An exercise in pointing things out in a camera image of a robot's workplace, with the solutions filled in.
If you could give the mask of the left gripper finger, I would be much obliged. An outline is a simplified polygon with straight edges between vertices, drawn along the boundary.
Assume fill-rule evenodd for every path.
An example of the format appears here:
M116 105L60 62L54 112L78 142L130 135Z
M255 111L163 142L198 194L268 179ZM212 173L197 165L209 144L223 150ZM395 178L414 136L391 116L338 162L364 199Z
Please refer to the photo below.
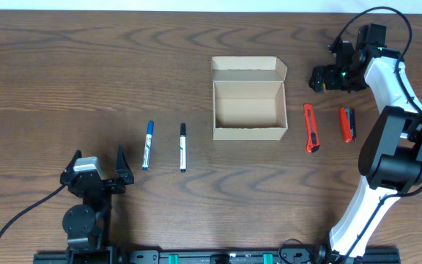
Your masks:
M64 170L64 173L72 173L74 171L75 162L82 158L82 152L80 150L76 150L74 156L72 157L71 161L67 165Z
M125 185L134 184L134 176L126 161L124 147L122 145L117 150L115 172L123 180Z

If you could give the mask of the red and black stapler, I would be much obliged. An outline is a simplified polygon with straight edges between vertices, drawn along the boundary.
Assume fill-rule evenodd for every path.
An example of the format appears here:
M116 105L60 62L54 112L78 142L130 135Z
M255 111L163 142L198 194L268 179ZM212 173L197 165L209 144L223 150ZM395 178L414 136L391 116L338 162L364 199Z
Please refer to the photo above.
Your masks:
M341 134L344 142L356 142L357 130L355 124L355 110L347 107L341 107L338 112Z

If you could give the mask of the blue whiteboard marker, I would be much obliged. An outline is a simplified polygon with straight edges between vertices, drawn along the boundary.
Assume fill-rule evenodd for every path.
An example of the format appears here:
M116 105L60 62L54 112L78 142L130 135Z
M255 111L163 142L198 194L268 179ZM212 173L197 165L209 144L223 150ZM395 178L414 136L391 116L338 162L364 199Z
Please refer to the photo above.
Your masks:
M148 126L147 126L147 133L145 136L144 154L143 154L143 161L141 165L144 171L147 171L149 169L149 160L150 160L150 155L151 155L153 131L154 131L154 122L149 121Z

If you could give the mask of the red utility knife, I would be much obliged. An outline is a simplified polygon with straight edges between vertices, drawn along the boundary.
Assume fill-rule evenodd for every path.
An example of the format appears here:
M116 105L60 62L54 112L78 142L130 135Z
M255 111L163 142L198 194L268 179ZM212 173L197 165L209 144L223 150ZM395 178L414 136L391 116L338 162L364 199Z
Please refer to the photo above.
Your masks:
M309 103L303 105L304 117L307 127L307 144L306 150L308 153L315 153L320 146L320 140L317 130L317 124L314 118L313 106Z

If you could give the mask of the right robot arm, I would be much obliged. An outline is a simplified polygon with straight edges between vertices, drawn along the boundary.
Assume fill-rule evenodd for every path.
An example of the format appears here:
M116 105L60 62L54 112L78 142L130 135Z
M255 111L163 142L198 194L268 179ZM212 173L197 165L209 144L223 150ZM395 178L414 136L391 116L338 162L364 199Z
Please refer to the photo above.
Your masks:
M386 28L359 28L356 44L336 38L336 63L314 67L315 92L369 88L380 115L361 148L360 182L341 220L314 252L314 263L385 263L367 252L369 238L389 208L422 184L422 104L404 72L401 52L385 45Z

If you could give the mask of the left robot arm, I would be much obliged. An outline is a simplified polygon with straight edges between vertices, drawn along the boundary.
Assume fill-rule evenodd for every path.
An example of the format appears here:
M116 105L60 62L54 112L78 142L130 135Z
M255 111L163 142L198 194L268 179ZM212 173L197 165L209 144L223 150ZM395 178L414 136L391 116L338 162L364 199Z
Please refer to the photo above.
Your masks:
M60 175L60 183L71 194L82 199L64 215L62 227L67 233L68 263L128 263L126 252L110 242L111 198L123 194L134 183L124 148L118 147L115 172L117 177L102 178L98 158L84 158L76 151Z

